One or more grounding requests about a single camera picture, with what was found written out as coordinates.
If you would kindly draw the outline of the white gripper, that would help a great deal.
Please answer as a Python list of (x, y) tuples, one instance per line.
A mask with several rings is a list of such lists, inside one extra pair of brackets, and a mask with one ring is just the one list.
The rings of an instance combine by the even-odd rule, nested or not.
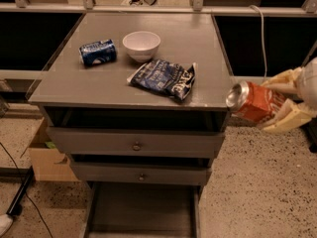
[(271, 134), (286, 133), (317, 117), (317, 58), (304, 68), (288, 69), (267, 79), (262, 86), (284, 94), (299, 93), (304, 102), (287, 99), (272, 119), (258, 125), (259, 129)]

